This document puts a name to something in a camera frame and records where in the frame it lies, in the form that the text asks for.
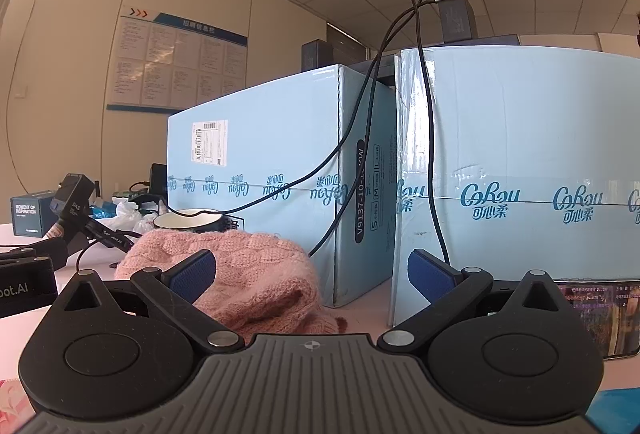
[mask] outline light blue cardboard box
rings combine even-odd
[[[168,194],[174,209],[230,210],[273,193],[335,148],[364,81],[329,66],[230,94],[169,118]],[[236,215],[244,229],[310,251],[355,181],[370,85],[340,153],[317,175]],[[342,306],[391,277],[396,230],[396,97],[376,85],[366,170],[337,230],[311,260],[325,305]]]
[[[453,267],[496,279],[640,277],[640,60],[540,46],[426,49],[434,196]],[[428,111],[417,50],[396,59],[398,218],[391,318],[429,304],[414,249],[442,258],[428,203]]]

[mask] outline notice paper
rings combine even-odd
[[[175,28],[154,24],[151,27],[146,59],[171,64],[174,61]]]
[[[202,39],[202,36],[193,32],[178,30],[175,38],[174,66],[198,69],[200,41]]]
[[[230,42],[226,43],[225,75],[244,80],[246,69],[246,48]]]
[[[222,96],[222,77],[210,73],[200,73],[197,104],[209,102]]]
[[[196,104],[198,72],[175,68],[171,90],[171,107],[187,109]]]
[[[142,103],[148,106],[168,106],[171,86],[171,68],[164,64],[147,62],[142,84]]]
[[[245,87],[244,36],[129,6],[117,28],[107,109],[174,113]]]
[[[118,56],[144,60],[150,23],[138,20],[123,20]]]
[[[222,60],[225,54],[225,43],[219,39],[204,37],[200,69],[209,73],[222,74]]]
[[[115,68],[112,100],[118,104],[140,104],[144,64],[136,60],[119,59]]]

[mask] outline circular pad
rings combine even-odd
[[[66,348],[65,362],[87,376],[116,374],[131,366],[140,354],[135,340],[124,335],[100,333],[78,338]]]
[[[549,342],[519,333],[492,338],[482,347],[482,355],[487,364],[508,376],[537,376],[558,361]]]

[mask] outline plastic bag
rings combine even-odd
[[[153,230],[153,220],[158,215],[155,212],[142,215],[138,211],[138,206],[127,198],[113,198],[116,204],[116,215],[114,218],[98,219],[104,226],[111,230],[124,230],[144,234]]]

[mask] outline textured rubber grip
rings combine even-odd
[[[38,414],[22,434],[597,434],[583,417],[509,426],[446,400],[412,357],[369,335],[257,335],[207,358],[180,395],[112,422]]]

